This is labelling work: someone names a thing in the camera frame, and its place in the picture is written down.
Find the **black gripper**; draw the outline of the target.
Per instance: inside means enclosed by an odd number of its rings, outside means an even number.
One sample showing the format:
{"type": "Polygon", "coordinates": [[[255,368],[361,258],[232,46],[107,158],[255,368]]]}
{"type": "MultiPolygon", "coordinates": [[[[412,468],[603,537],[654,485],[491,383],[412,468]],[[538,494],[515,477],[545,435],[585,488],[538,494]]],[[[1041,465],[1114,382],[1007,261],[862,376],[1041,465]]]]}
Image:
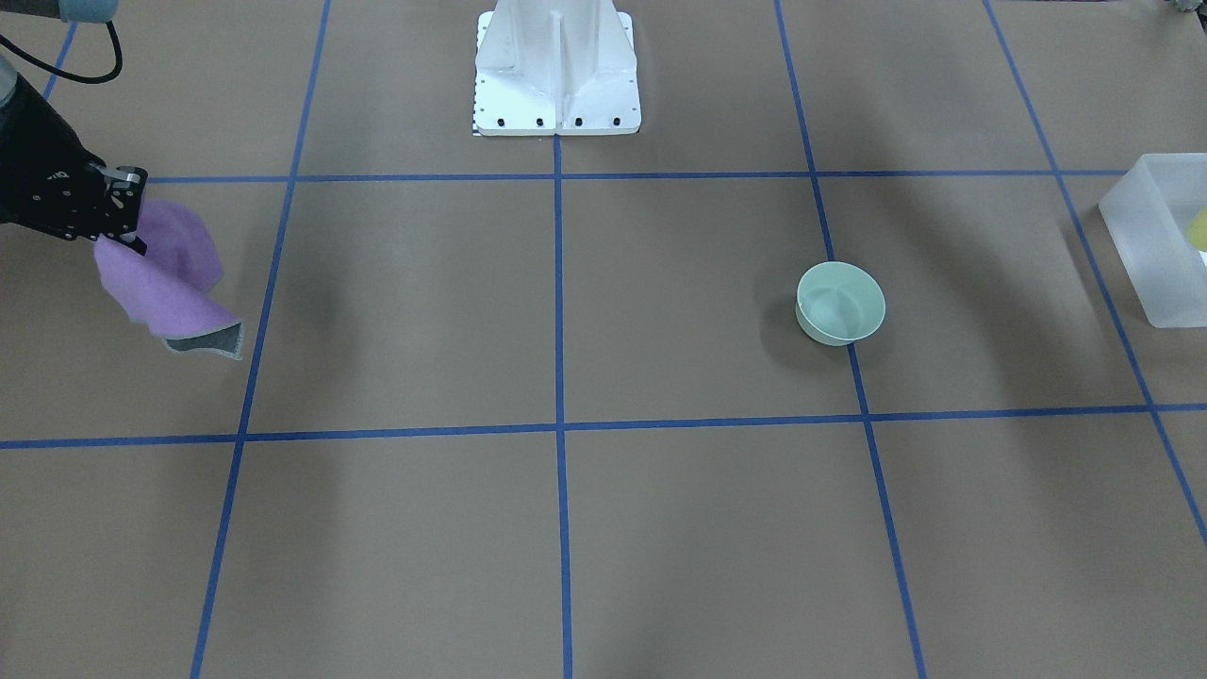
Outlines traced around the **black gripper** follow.
{"type": "Polygon", "coordinates": [[[107,238],[146,257],[138,235],[148,172],[107,166],[22,75],[2,100],[1,221],[62,240],[107,238]]]}

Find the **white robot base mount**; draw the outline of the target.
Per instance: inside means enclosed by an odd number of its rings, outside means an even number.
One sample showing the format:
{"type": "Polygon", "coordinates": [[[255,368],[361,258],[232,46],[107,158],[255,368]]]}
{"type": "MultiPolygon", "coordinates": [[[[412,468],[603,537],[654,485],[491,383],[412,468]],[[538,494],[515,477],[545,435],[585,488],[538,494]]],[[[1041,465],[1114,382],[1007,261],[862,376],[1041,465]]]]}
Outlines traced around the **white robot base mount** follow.
{"type": "Polygon", "coordinates": [[[483,137],[632,135],[632,17],[612,1],[498,1],[477,18],[471,129],[483,137]]]}

